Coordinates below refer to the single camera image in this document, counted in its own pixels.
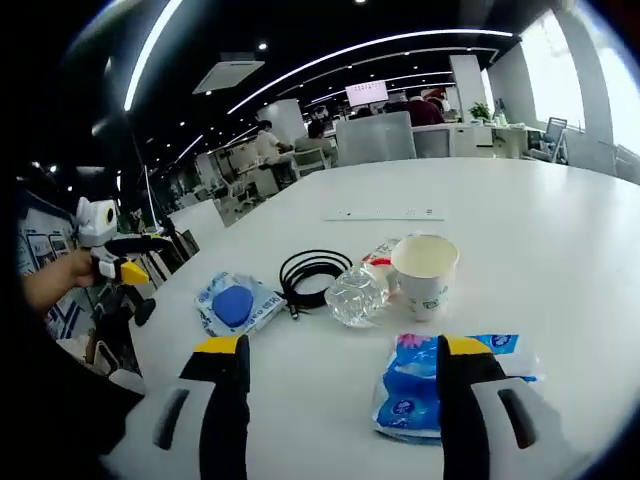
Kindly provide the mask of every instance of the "potted plant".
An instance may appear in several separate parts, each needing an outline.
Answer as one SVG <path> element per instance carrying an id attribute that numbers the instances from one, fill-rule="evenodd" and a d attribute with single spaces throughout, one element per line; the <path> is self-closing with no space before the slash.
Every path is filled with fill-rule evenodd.
<path id="1" fill-rule="evenodd" d="M 473 118 L 478 120 L 480 124 L 485 121 L 488 122 L 491 120 L 491 112 L 489 112 L 489 107 L 484 103 L 475 102 L 473 107 L 469 109 L 469 113 L 473 115 Z"/>

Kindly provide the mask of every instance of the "white table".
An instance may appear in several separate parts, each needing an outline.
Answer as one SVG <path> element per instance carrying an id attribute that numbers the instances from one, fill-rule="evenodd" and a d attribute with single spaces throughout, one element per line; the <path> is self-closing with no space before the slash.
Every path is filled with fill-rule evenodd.
<path id="1" fill-rule="evenodd" d="M 329 208 L 429 206 L 444 222 L 324 222 Z M 288 312 L 251 339 L 249 478 L 441 478 L 440 447 L 374 433 L 371 397 L 394 333 L 519 333 L 536 348 L 539 391 L 576 449 L 595 452 L 640 392 L 640 188 L 598 173 L 509 159 L 418 159 L 314 173 L 248 214 L 154 295 L 131 324 L 145 381 L 161 387 L 206 339 L 193 305 L 213 273 L 278 287 L 280 264 L 309 248 L 358 259 L 386 237 L 441 234 L 460 249 L 446 321 L 389 318 L 347 330 L 326 307 Z"/>

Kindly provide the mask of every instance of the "blue tissue package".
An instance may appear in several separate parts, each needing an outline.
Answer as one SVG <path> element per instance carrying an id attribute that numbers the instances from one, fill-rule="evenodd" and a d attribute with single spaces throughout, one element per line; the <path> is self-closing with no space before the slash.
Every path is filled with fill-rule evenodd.
<path id="1" fill-rule="evenodd" d="M 475 335 L 470 338 L 487 345 L 507 375 L 536 380 L 532 370 L 537 358 L 533 354 L 527 355 L 528 352 L 516 351 L 518 335 Z M 411 443 L 440 441 L 437 353 L 437 337 L 412 333 L 396 337 L 387 371 L 374 391 L 376 430 Z"/>
<path id="2" fill-rule="evenodd" d="M 241 300 L 244 307 L 239 306 L 239 310 L 233 314 L 229 312 L 222 313 L 225 317 L 225 322 L 214 311 L 215 298 L 228 289 L 232 289 L 232 292 L 235 290 L 233 295 L 236 295 L 239 293 L 237 287 L 246 289 L 253 298 L 253 303 L 249 312 L 241 312 L 240 310 L 246 308 L 249 301 L 247 294 L 243 293 L 243 299 Z M 231 295 L 228 292 L 223 294 L 222 302 L 225 303 L 230 297 Z M 209 285 L 198 293 L 195 298 L 195 304 L 200 312 L 202 326 L 206 332 L 212 337 L 226 337 L 243 333 L 248 334 L 259 330 L 282 310 L 285 306 L 285 301 L 273 290 L 268 289 L 249 275 L 220 272 L 213 277 Z"/>

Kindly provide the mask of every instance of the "blue sponge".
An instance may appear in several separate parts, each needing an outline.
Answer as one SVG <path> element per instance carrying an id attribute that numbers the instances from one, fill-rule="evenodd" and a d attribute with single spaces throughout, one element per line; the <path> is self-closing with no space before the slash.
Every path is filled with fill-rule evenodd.
<path id="1" fill-rule="evenodd" d="M 213 313 L 222 322 L 236 328 L 249 318 L 253 307 L 253 295 L 251 291 L 240 285 L 233 285 L 223 290 L 213 298 Z"/>

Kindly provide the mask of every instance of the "window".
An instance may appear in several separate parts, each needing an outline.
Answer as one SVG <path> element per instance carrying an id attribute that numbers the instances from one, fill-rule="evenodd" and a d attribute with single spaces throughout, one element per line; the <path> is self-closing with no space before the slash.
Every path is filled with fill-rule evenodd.
<path id="1" fill-rule="evenodd" d="M 575 4 L 575 13 L 586 27 L 600 60 L 607 95 L 611 107 L 613 141 L 640 155 L 638 116 L 640 115 L 640 90 L 616 48 L 619 45 L 601 18 L 588 5 Z"/>
<path id="2" fill-rule="evenodd" d="M 480 72 L 480 77 L 482 78 L 482 85 L 484 86 L 484 96 L 487 98 L 487 106 L 489 107 L 491 115 L 493 115 L 496 104 L 493 101 L 493 91 L 491 90 L 491 82 L 489 82 L 489 74 L 486 68 Z"/>
<path id="3" fill-rule="evenodd" d="M 567 40 L 552 11 L 548 11 L 522 33 L 522 50 L 529 70 L 536 118 L 566 119 L 570 126 L 584 128 L 584 109 L 578 73 Z"/>

